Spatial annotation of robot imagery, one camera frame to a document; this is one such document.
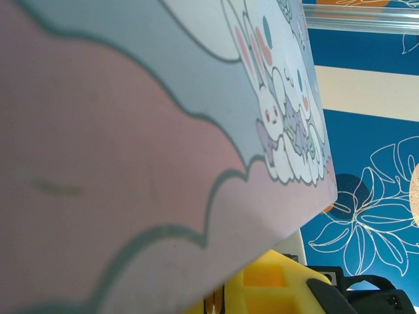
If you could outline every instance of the yellow object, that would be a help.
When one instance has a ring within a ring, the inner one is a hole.
[[[309,278],[330,284],[322,274],[271,250],[187,314],[324,314],[306,284]]]

